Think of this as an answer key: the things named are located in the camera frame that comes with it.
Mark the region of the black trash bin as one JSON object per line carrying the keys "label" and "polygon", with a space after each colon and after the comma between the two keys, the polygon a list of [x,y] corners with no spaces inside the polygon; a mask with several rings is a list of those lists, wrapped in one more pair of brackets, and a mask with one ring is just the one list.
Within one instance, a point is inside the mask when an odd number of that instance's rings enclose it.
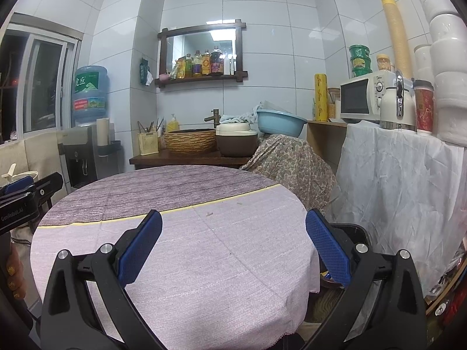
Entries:
{"label": "black trash bin", "polygon": [[[345,233],[350,241],[352,241],[355,245],[358,243],[363,243],[370,247],[370,238],[367,234],[367,231],[356,225],[356,224],[336,224],[331,223],[331,226],[336,230],[340,230],[341,232]],[[320,265],[320,286],[327,288],[327,289],[340,289],[343,286],[340,283],[337,283],[333,280],[330,273],[325,266],[325,263],[319,258],[319,265]]]}

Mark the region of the water dispenser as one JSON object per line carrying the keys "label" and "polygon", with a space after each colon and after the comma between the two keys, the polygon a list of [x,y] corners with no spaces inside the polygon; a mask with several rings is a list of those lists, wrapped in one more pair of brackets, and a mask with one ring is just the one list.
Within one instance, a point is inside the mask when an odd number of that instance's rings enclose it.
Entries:
{"label": "water dispenser", "polygon": [[83,186],[119,173],[119,158],[123,146],[115,139],[110,125],[109,143],[97,144],[97,124],[58,132],[58,149],[63,172],[70,184],[67,190],[75,191]]}

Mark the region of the white sheet cover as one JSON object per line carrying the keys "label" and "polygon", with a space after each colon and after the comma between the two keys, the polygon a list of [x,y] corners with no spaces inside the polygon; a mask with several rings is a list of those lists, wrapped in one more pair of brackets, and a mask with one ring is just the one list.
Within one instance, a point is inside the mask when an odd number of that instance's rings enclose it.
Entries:
{"label": "white sheet cover", "polygon": [[410,130],[350,124],[326,218],[365,228],[376,252],[409,251],[428,293],[466,234],[466,149]]}

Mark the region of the blue water jug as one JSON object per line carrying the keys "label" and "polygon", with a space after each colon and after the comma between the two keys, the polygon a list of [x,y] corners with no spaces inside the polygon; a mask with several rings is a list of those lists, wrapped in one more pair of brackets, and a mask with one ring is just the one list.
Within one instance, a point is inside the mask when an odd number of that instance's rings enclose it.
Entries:
{"label": "blue water jug", "polygon": [[109,75],[103,66],[84,66],[74,76],[72,119],[76,126],[108,116]]}

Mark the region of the chopstick holder box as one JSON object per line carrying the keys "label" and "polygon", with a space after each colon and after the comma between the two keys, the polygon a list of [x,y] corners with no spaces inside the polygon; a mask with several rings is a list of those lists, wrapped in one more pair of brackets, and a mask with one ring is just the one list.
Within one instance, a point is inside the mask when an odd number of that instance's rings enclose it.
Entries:
{"label": "chopstick holder box", "polygon": [[156,122],[152,122],[150,126],[144,127],[140,121],[137,121],[139,127],[139,152],[142,156],[156,154],[162,150],[162,139],[159,133],[162,123],[163,121],[157,118]]}

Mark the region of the woven wicker basket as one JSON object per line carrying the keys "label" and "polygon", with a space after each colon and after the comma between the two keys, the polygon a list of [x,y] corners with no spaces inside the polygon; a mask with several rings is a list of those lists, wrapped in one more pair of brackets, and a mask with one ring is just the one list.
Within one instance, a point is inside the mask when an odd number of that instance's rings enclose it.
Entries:
{"label": "woven wicker basket", "polygon": [[166,148],[178,155],[210,153],[216,147],[215,129],[179,129],[163,137]]}

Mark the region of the floral patterned cloth cover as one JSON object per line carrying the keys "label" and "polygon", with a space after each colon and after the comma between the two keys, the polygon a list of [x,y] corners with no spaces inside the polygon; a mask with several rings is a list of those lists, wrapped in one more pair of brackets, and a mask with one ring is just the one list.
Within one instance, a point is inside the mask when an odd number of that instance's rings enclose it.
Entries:
{"label": "floral patterned cloth cover", "polygon": [[265,176],[294,193],[306,209],[326,211],[337,184],[331,167],[304,140],[266,134],[242,170]]}

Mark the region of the wooden shelf cabinet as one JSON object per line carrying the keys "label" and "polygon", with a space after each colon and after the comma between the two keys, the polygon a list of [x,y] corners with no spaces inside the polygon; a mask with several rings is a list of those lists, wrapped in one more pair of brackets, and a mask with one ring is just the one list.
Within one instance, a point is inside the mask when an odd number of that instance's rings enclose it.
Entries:
{"label": "wooden shelf cabinet", "polygon": [[309,121],[306,127],[306,140],[315,154],[337,173],[342,146],[347,133],[344,122]]}

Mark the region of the cream electric kettle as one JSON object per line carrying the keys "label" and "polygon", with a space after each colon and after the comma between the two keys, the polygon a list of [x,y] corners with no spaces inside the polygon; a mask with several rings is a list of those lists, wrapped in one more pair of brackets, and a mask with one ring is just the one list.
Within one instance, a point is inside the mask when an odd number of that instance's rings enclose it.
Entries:
{"label": "cream electric kettle", "polygon": [[381,98],[380,127],[394,130],[416,130],[416,104],[405,88],[405,79],[400,70],[396,70],[394,79],[386,87]]}

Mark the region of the white microwave oven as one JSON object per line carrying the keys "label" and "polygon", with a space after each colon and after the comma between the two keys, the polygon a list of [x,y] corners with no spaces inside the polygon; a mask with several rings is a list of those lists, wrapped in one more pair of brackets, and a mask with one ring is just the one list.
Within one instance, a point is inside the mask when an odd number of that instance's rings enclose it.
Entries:
{"label": "white microwave oven", "polygon": [[340,117],[347,120],[380,121],[381,99],[395,82],[395,73],[379,70],[340,85]]}

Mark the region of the light blue plastic basin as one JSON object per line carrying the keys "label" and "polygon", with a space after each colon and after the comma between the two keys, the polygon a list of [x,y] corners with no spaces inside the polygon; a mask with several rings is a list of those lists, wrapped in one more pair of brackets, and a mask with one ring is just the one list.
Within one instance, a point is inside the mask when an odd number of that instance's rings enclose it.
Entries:
{"label": "light blue plastic basin", "polygon": [[259,109],[257,125],[264,134],[283,134],[298,137],[307,121],[299,116],[283,111]]}

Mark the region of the brown white rice cooker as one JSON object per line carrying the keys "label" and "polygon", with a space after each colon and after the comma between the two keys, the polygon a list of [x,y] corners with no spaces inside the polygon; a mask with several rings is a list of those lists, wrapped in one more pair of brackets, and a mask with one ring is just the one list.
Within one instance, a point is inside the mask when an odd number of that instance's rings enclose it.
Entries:
{"label": "brown white rice cooker", "polygon": [[249,157],[259,145],[258,133],[246,122],[219,124],[215,134],[222,156]]}

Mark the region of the red paper cup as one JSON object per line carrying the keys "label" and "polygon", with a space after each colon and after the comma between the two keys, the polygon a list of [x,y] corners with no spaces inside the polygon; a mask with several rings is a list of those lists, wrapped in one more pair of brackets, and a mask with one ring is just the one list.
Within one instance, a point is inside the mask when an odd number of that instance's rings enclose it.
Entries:
{"label": "red paper cup", "polygon": [[434,88],[428,80],[413,82],[416,97],[416,130],[418,134],[432,135],[434,128]]}

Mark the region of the yellow foil roll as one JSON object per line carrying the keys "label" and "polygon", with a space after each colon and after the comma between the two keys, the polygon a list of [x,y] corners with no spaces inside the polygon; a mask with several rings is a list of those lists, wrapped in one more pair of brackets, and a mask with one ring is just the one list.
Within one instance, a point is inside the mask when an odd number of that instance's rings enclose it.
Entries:
{"label": "yellow foil roll", "polygon": [[328,83],[325,73],[314,75],[315,85],[315,119],[318,122],[328,121]]}

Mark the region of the green instant noodle cups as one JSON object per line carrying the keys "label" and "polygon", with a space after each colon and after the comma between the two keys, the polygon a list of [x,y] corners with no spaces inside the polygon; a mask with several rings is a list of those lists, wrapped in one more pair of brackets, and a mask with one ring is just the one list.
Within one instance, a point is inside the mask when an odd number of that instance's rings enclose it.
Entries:
{"label": "green instant noodle cups", "polygon": [[365,74],[371,74],[370,49],[361,44],[351,45],[349,48],[351,56],[352,77],[360,77]]}

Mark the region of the dark wooden framed mirror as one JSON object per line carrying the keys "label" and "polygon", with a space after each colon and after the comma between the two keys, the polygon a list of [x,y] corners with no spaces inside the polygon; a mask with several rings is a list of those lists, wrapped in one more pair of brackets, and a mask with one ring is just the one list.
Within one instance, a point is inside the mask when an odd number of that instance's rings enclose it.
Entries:
{"label": "dark wooden framed mirror", "polygon": [[198,81],[242,83],[249,77],[243,62],[246,29],[240,19],[162,29],[158,33],[159,75],[155,84],[164,88]]}

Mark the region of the tall beige paper cup stack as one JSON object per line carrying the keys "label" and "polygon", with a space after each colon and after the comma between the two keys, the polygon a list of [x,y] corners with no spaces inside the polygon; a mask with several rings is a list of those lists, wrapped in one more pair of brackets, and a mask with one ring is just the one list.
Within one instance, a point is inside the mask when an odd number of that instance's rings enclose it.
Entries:
{"label": "tall beige paper cup stack", "polygon": [[394,65],[405,78],[413,78],[412,59],[404,22],[395,0],[381,0],[394,53]]}

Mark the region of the window frame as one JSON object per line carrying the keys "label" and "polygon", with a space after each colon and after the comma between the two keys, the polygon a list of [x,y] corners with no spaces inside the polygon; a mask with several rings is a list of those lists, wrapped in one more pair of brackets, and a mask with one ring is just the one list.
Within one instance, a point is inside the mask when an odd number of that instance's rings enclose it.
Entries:
{"label": "window frame", "polygon": [[1,143],[72,127],[84,34],[25,13],[1,29]]}

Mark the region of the wall hung tissue pack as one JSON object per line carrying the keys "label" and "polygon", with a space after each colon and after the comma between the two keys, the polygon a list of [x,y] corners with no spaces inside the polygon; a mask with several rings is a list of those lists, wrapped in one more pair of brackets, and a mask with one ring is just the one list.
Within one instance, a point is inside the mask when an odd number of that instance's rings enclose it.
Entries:
{"label": "wall hung tissue pack", "polygon": [[139,78],[140,84],[144,86],[151,86],[153,83],[153,75],[150,72],[149,62],[147,59],[141,58],[139,63]]}

